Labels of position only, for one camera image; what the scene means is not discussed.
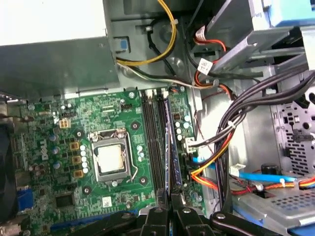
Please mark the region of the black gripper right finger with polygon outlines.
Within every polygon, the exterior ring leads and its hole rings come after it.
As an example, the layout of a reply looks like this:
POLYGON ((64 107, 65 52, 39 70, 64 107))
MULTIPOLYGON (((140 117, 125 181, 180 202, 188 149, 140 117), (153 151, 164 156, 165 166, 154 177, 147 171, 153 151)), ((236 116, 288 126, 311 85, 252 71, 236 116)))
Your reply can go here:
POLYGON ((181 193, 171 193, 175 236, 278 236, 272 230, 231 213, 215 212, 209 218, 185 206, 181 193))

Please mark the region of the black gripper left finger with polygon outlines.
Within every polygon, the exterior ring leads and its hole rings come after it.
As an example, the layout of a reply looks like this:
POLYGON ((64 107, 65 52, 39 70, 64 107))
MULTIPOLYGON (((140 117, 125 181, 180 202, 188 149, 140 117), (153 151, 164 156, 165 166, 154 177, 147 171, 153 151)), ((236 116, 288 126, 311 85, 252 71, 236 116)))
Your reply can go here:
POLYGON ((138 215, 122 211, 89 224, 72 236, 167 236, 169 235, 167 191, 157 191, 157 206, 145 207, 138 215))

